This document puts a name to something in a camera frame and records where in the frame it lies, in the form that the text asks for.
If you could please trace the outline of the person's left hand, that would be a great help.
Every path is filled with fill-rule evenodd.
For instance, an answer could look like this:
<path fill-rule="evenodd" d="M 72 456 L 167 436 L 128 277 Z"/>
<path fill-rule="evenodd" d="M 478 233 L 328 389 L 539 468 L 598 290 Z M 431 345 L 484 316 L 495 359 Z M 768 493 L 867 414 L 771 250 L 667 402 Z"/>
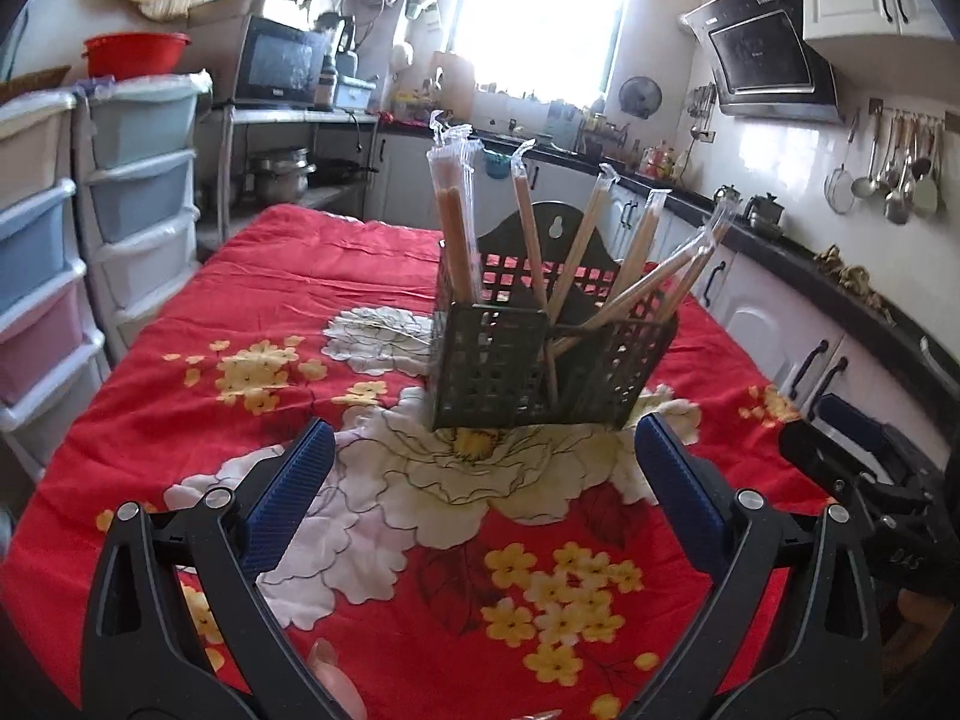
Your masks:
<path fill-rule="evenodd" d="M 331 642 L 317 639 L 308 653 L 308 668 L 314 678 L 343 707 L 353 720 L 366 720 L 368 711 L 358 689 L 338 666 L 337 652 Z"/>

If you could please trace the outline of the person's right hand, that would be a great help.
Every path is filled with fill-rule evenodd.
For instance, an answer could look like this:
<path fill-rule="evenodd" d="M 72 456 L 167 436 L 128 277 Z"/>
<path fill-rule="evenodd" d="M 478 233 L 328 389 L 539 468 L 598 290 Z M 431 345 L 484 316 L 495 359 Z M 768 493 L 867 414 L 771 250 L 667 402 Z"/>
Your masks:
<path fill-rule="evenodd" d="M 903 589 L 896 606 L 903 624 L 882 649 L 885 679 L 900 679 L 916 667 L 949 621 L 955 605 L 945 598 L 921 595 Z"/>

